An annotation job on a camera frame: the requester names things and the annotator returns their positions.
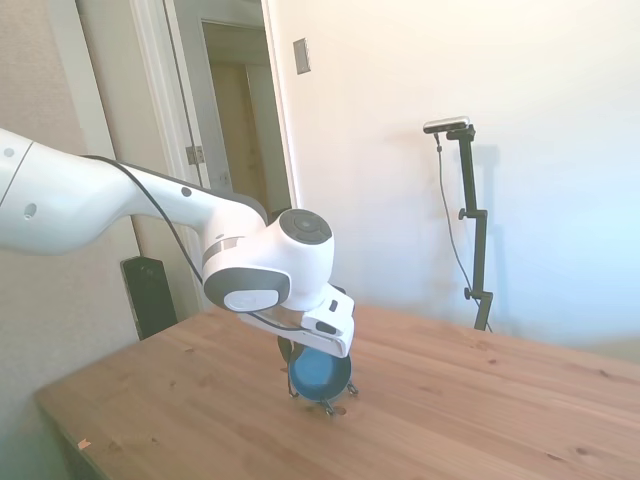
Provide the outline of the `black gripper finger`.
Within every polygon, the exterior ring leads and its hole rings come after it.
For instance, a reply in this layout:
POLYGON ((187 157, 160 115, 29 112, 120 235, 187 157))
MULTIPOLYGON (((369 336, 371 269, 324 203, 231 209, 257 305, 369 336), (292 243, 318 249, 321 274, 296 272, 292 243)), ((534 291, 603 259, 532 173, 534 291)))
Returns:
POLYGON ((285 362, 295 362, 301 355, 301 345, 295 341, 278 336, 277 345, 285 362))

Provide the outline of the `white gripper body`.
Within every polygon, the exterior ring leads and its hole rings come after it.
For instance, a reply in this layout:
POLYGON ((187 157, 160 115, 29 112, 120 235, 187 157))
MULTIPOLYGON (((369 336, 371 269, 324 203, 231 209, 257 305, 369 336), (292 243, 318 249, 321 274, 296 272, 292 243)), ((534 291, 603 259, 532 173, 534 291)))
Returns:
POLYGON ((283 337, 337 358, 345 358, 351 349, 355 322, 351 315, 315 309, 296 312, 272 308, 257 313, 239 313, 247 325, 283 337))

